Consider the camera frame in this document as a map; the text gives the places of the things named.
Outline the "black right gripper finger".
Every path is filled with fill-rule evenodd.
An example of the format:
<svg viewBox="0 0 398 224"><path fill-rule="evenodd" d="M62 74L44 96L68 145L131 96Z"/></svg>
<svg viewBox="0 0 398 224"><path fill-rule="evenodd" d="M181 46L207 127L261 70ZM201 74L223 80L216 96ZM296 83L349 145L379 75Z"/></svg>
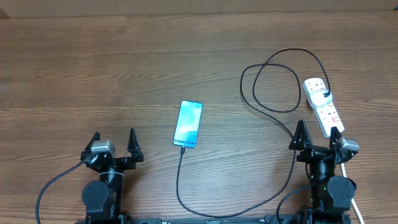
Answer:
<svg viewBox="0 0 398 224"><path fill-rule="evenodd" d="M302 151L312 145L312 140L304 120L299 120L295 134L289 144L289 149Z"/></svg>
<svg viewBox="0 0 398 224"><path fill-rule="evenodd" d="M341 138L342 135L336 126L331 128L330 131L330 143L329 146L336 144L336 142Z"/></svg>

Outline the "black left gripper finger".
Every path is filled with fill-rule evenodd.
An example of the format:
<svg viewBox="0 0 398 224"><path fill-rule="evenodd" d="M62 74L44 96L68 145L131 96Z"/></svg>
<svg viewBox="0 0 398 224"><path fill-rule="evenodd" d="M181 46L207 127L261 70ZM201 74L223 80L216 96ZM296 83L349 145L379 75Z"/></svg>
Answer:
<svg viewBox="0 0 398 224"><path fill-rule="evenodd" d="M82 156L86 156L87 154L89 154L91 152L91 147L93 145L93 143L95 141L99 141L101 139L101 135L99 132L95 132L94 136L92 137L92 139L90 140L90 142L88 143L88 145L84 148L84 150L81 152Z"/></svg>
<svg viewBox="0 0 398 224"><path fill-rule="evenodd" d="M129 142L127 145L127 151L131 154L131 157L134 160L134 162L144 161L144 154L137 141L136 132L134 128L131 128L129 133Z"/></svg>

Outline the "black smartphone lit screen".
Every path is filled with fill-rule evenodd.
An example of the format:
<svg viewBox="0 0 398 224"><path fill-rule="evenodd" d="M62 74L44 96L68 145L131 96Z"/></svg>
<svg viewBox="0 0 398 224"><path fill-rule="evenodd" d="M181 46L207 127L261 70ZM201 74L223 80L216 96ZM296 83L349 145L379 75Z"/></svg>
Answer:
<svg viewBox="0 0 398 224"><path fill-rule="evenodd" d="M173 145L186 148L196 147L202 111L203 104L200 102L181 101Z"/></svg>

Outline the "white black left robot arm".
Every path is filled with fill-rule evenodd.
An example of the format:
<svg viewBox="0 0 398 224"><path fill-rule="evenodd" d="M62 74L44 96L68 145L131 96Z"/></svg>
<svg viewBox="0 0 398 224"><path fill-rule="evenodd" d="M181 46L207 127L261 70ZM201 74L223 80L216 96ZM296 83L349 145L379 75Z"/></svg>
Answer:
<svg viewBox="0 0 398 224"><path fill-rule="evenodd" d="M130 130L127 152L130 156L116 157L114 144L101 140L96 132L81 153L81 161L99 173L99 179L85 185L81 198L86 207L85 223L133 223L122 211L124 171L133 170L144 160L134 129Z"/></svg>

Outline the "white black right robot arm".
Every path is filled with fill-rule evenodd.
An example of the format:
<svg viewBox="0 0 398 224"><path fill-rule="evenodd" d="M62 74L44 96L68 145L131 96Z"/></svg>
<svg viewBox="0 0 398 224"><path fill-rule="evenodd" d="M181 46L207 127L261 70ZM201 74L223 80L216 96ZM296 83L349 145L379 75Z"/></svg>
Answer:
<svg viewBox="0 0 398 224"><path fill-rule="evenodd" d="M344 164L359 152L356 140L342 136L337 127L330 130L328 147L312 143L304 120L299 120L289 148L299 152L296 160L306 164L310 184L311 207L293 215L293 223L350 223L345 212L351 208L356 184L336 175L337 165Z"/></svg>

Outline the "white charger adapter plug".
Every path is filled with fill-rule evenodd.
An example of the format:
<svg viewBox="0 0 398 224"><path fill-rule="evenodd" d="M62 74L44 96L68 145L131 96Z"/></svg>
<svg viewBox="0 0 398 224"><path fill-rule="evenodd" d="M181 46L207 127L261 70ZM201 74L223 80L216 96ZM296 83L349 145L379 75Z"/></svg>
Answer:
<svg viewBox="0 0 398 224"><path fill-rule="evenodd" d="M319 108L333 101L333 95L328 90L311 92L308 102L312 108Z"/></svg>

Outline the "white power strip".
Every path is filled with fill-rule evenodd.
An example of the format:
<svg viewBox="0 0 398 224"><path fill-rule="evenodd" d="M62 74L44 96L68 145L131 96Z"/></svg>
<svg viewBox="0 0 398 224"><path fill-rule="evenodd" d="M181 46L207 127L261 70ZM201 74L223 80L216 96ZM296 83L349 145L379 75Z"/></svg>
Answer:
<svg viewBox="0 0 398 224"><path fill-rule="evenodd" d="M307 101L309 100L311 92L318 90L327 90L321 78L310 78L305 80L303 84L303 89L307 96ZM322 107L312 108L312 110L325 138L330 137L331 128L334 126L336 126L340 132L343 132L345 130L345 127L343 126L341 118L333 104L333 101L327 105L323 105Z"/></svg>

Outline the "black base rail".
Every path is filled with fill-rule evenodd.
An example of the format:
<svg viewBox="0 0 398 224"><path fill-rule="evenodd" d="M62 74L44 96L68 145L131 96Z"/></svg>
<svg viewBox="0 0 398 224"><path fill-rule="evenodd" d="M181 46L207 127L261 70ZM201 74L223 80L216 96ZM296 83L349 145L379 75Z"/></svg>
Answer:
<svg viewBox="0 0 398 224"><path fill-rule="evenodd" d="M332 217L321 218L319 215L305 220L305 217L299 215L280 215L280 222L276 215L266 215L264 217L234 217L234 218L188 218L188 219L173 219L162 220L160 218L133 218L134 224L294 224L294 223L351 223L349 215L343 215L341 218L333 219Z"/></svg>

